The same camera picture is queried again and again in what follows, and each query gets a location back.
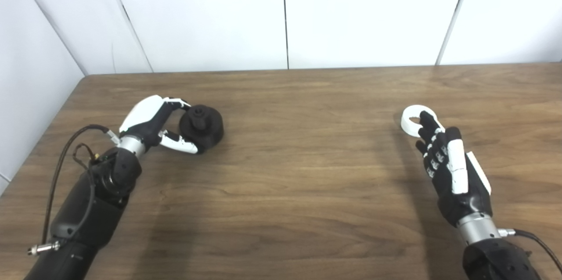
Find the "cable connector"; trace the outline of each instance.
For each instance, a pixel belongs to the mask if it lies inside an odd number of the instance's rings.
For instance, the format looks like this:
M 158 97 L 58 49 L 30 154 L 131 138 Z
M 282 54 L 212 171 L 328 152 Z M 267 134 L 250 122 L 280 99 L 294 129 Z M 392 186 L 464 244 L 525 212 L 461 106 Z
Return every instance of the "cable connector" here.
M 112 130 L 107 131 L 106 134 L 107 134 L 107 136 L 109 136 L 109 138 L 111 138 L 111 142 L 113 142 L 115 145 L 119 145 L 121 140 L 119 139 L 119 137 L 117 135 L 115 135 L 115 133 L 113 133 Z
M 513 228 L 498 228 L 497 232 L 502 237 L 515 236 L 515 230 Z
M 42 252 L 49 251 L 49 250 L 57 251 L 59 248 L 61 248 L 61 243 L 59 241 L 56 241 L 52 244 L 46 243 L 46 244 L 43 244 L 43 245 L 35 245 L 35 246 L 32 246 L 31 248 L 28 249 L 28 255 L 29 256 L 38 256 Z

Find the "robotic hand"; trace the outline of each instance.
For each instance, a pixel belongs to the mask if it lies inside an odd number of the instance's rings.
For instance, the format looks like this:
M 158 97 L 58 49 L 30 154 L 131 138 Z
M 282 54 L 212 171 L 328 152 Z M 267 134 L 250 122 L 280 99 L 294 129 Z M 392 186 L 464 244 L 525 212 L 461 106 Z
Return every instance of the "robotic hand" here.
M 176 134 L 162 130 L 174 110 L 185 110 Z M 72 141 L 87 129 L 99 129 L 116 147 L 101 156 L 90 152 L 90 164 L 68 194 L 47 230 L 54 186 L 60 166 Z M 81 280 L 98 250 L 110 241 L 121 219 L 135 182 L 142 172 L 140 157 L 151 147 L 162 146 L 190 154 L 202 154 L 223 138 L 219 112 L 206 106 L 190 106 L 179 98 L 150 96 L 131 110 L 115 136 L 104 126 L 82 128 L 66 144 L 55 171 L 47 206 L 42 244 L 28 254 L 39 256 L 26 280 Z
M 410 117 L 419 118 L 420 125 L 410 122 Z M 539 280 L 526 252 L 502 239 L 515 235 L 516 230 L 494 225 L 490 183 L 474 154 L 465 153 L 458 128 L 444 129 L 435 114 L 422 106 L 406 108 L 402 128 L 412 136 L 417 130 L 422 138 L 416 148 L 423 155 L 443 218 L 458 229 L 466 245 L 462 266 L 468 278 Z

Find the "black cable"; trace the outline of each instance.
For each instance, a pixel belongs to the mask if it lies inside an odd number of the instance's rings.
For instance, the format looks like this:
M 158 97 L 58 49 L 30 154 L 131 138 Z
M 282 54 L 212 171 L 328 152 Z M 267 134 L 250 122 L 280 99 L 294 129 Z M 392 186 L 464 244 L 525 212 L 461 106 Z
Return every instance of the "black cable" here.
M 558 270 L 560 270 L 560 273 L 562 273 L 562 264 L 560 263 L 560 260 L 558 260 L 558 258 L 556 257 L 556 254 L 554 254 L 554 252 L 548 248 L 548 246 L 546 246 L 546 244 L 540 240 L 540 238 L 538 238 L 538 236 L 536 236 L 535 234 L 532 234 L 531 232 L 526 232 L 526 230 L 515 230 L 515 235 L 516 236 L 522 236 L 522 237 L 526 237 L 526 238 L 530 238 L 532 240 L 534 240 L 535 242 L 537 242 L 548 254 L 548 256 L 550 256 L 550 258 L 552 258 L 552 260 L 554 260 L 554 263 L 556 264 L 556 266 L 558 267 Z
M 76 157 L 76 153 L 82 146 L 85 147 L 88 150 L 88 154 L 90 154 L 90 160 L 88 161 L 88 166 L 86 166 L 86 164 L 84 164 L 82 160 L 79 160 Z M 71 239 L 74 237 L 74 235 L 76 235 L 76 233 L 80 230 L 80 228 L 82 228 L 82 225 L 84 225 L 84 222 L 86 222 L 88 216 L 90 216 L 90 212 L 92 211 L 92 207 L 94 205 L 94 198 L 96 197 L 96 183 L 94 181 L 94 174 L 92 173 L 92 163 L 94 162 L 94 160 L 96 160 L 96 156 L 90 149 L 90 146 L 84 143 L 78 144 L 76 148 L 74 148 L 74 152 L 72 153 L 72 159 L 74 159 L 75 162 L 77 162 L 80 166 L 82 166 L 86 170 L 86 175 L 88 176 L 88 181 L 90 182 L 90 198 L 88 199 L 88 206 L 86 206 L 86 212 L 84 212 L 82 219 L 80 220 L 76 228 L 68 236 L 68 238 Z
M 65 160 L 66 153 L 68 152 L 68 149 L 70 148 L 70 145 L 72 145 L 72 142 L 74 142 L 74 140 L 76 140 L 76 138 L 78 136 L 80 136 L 80 134 L 82 134 L 83 132 L 86 132 L 87 130 L 91 130 L 91 129 L 97 129 L 97 130 L 100 130 L 104 133 L 109 132 L 109 128 L 106 128 L 105 126 L 99 126 L 98 124 L 90 124 L 89 126 L 85 126 L 81 129 L 79 129 L 78 131 L 76 131 L 76 133 L 74 133 L 68 139 L 68 142 L 66 142 L 65 146 L 62 148 L 61 156 L 58 158 L 57 167 L 54 170 L 53 179 L 50 183 L 49 198 L 47 200 L 47 210 L 45 211 L 45 222 L 43 224 L 43 233 L 42 233 L 42 236 L 41 236 L 41 244 L 45 244 L 46 241 L 47 241 L 47 233 L 48 233 L 48 230 L 49 230 L 49 221 L 50 221 L 50 210 L 53 206 L 53 199 L 54 199 L 54 189 L 57 186 L 58 176 L 61 172 L 62 163 Z

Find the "panel seam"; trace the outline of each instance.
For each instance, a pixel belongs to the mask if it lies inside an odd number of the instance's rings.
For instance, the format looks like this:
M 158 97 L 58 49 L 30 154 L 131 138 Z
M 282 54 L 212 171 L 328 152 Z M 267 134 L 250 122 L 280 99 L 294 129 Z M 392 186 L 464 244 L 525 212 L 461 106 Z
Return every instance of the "panel seam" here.
M 60 40 L 60 42 L 62 43 L 62 45 L 66 48 L 66 51 L 70 54 L 70 57 L 72 57 L 72 60 L 74 60 L 74 62 L 76 63 L 76 66 L 78 66 L 78 69 L 80 69 L 80 71 L 82 72 L 82 74 L 84 76 L 88 76 L 89 75 L 88 71 L 86 70 L 86 68 L 84 68 L 84 66 L 82 66 L 82 64 L 80 62 L 78 62 L 78 60 L 76 59 L 76 56 L 74 56 L 74 54 L 72 53 L 72 50 L 70 50 L 70 48 L 68 47 L 68 44 L 66 44 L 66 40 L 64 40 L 63 35 L 61 34 L 60 29 L 58 28 L 58 26 L 54 22 L 53 18 L 51 18 L 50 14 L 48 14 L 46 12 L 46 10 L 44 10 L 42 5 L 39 3 L 39 0 L 33 0 L 33 1 L 35 2 L 36 6 L 39 8 L 41 13 L 45 17 L 45 19 L 47 20 L 47 22 L 49 23 L 51 28 L 54 30 L 54 33 L 57 35 L 57 37 Z
M 9 180 L 8 177 L 4 176 L 4 174 L 2 174 L 1 172 L 0 172 L 0 178 L 3 178 L 7 182 L 11 182 L 11 180 Z
M 154 69 L 152 68 L 152 64 L 150 64 L 150 60 L 148 59 L 148 56 L 146 55 L 146 51 L 144 50 L 144 46 L 142 45 L 142 42 L 139 39 L 137 31 L 135 30 L 135 27 L 133 26 L 133 23 L 131 22 L 131 19 L 129 18 L 129 14 L 127 13 L 127 10 L 125 9 L 125 6 L 123 5 L 123 1 L 117 0 L 117 4 L 118 4 L 118 7 L 119 7 L 119 10 L 121 11 L 121 14 L 125 18 L 125 22 L 126 22 L 128 28 L 129 28 L 129 30 L 131 31 L 131 33 L 133 35 L 133 39 L 135 40 L 137 46 L 140 48 L 140 51 L 142 52 L 142 54 L 144 56 L 144 60 L 148 64 L 148 68 L 150 68 L 151 72 L 154 72 Z
M 287 32 L 287 0 L 283 0 L 283 10 L 285 12 L 285 48 L 286 48 L 286 52 L 287 52 L 287 69 L 290 69 L 289 67 L 289 35 Z
M 462 3 L 464 0 L 458 0 L 455 6 L 455 10 L 453 12 L 453 16 L 451 17 L 451 21 L 449 22 L 449 27 L 447 28 L 447 32 L 445 33 L 445 37 L 443 38 L 443 43 L 441 44 L 441 49 L 439 50 L 439 54 L 437 54 L 437 60 L 435 60 L 435 65 L 438 66 L 441 64 L 441 59 L 443 58 L 443 54 L 445 53 L 445 49 L 447 48 L 447 44 L 449 43 L 449 38 L 453 32 L 453 28 L 455 28 L 456 19 L 460 10 L 462 8 Z

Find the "wood grain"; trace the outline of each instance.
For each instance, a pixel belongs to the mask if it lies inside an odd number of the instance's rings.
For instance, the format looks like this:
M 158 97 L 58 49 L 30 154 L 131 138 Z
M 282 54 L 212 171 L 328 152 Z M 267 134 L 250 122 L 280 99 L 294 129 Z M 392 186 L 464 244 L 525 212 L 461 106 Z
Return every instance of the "wood grain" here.
M 80 82 L 0 198 L 3 280 L 34 263 L 25 250 L 68 137 L 90 123 L 117 130 L 152 94 L 217 108 L 225 137 L 200 156 L 144 156 L 89 280 L 464 279 L 462 245 L 399 127 L 410 104 L 461 129 L 492 184 L 496 224 L 562 256 L 560 63 L 100 75 Z M 110 146 L 95 132 L 81 140 Z M 79 173 L 69 159 L 55 212 Z M 514 242 L 544 279 L 559 278 L 538 246 Z

